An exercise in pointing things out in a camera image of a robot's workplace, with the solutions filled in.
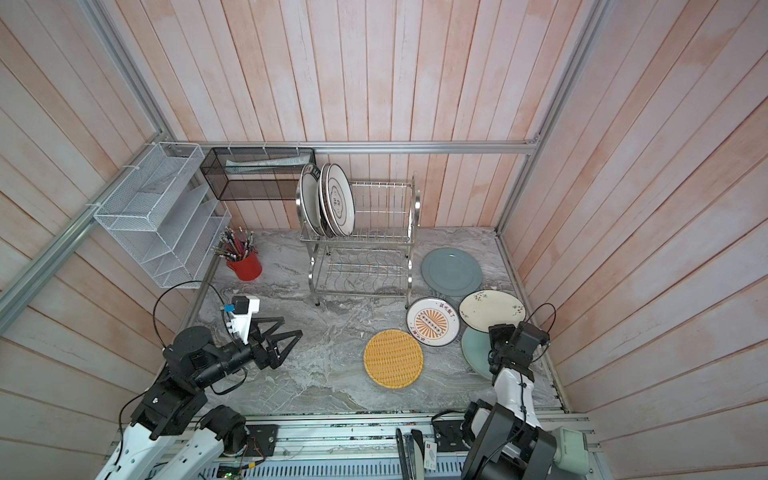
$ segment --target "red bucket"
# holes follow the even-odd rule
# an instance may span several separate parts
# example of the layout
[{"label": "red bucket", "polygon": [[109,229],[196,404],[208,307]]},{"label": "red bucket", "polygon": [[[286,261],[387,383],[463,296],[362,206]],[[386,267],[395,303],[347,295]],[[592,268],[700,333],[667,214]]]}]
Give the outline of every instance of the red bucket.
[{"label": "red bucket", "polygon": [[250,282],[261,275],[261,263],[256,257],[257,252],[252,252],[239,262],[227,262],[227,266],[237,275],[237,278],[243,282]]}]

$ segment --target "white plate with orange sunburst pattern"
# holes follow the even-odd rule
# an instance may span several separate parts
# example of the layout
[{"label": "white plate with orange sunburst pattern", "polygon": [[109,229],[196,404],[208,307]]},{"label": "white plate with orange sunburst pattern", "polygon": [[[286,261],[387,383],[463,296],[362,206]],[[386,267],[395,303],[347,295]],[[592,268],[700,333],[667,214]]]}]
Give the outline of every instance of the white plate with orange sunburst pattern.
[{"label": "white plate with orange sunburst pattern", "polygon": [[446,346],[458,336],[456,309],[439,298],[416,300],[408,309],[408,331],[427,346]]}]

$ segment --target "wooden wall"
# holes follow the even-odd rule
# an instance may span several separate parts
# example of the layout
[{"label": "wooden wall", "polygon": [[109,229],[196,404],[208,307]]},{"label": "wooden wall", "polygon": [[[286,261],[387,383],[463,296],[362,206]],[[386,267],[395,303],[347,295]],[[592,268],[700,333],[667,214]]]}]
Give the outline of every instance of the wooden wall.
[{"label": "wooden wall", "polygon": [[617,2],[504,238],[616,478],[768,478],[768,2]]},{"label": "wooden wall", "polygon": [[[77,2],[0,2],[0,289],[154,133]],[[160,292],[99,229],[5,332],[4,477],[93,478],[161,365]],[[188,298],[163,298],[166,341]]]},{"label": "wooden wall", "polygon": [[[524,140],[594,0],[103,0],[189,141]],[[422,225],[496,225],[518,155],[334,155],[355,180],[416,177]],[[297,228],[293,202],[233,222]]]}]

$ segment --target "blue plate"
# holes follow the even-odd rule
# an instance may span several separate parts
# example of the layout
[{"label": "blue plate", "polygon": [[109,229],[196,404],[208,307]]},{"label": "blue plate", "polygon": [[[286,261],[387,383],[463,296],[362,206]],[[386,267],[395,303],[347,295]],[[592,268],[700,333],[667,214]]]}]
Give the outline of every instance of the blue plate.
[{"label": "blue plate", "polygon": [[467,329],[462,336],[462,353],[469,366],[486,379],[493,379],[488,353],[491,352],[491,336],[475,329]]},{"label": "blue plate", "polygon": [[434,291],[447,296],[466,296],[482,283],[482,269],[472,255],[455,248],[438,248],[422,261],[422,277]]}]

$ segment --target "yellow woven placemat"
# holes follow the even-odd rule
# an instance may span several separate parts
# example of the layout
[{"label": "yellow woven placemat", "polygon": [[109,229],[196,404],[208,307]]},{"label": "yellow woven placemat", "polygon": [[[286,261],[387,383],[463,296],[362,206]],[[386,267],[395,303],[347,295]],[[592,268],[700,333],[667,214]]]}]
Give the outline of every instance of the yellow woven placemat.
[{"label": "yellow woven placemat", "polygon": [[384,330],[374,335],[362,359],[371,379],[388,389],[414,383],[424,368],[422,347],[402,330]]}]

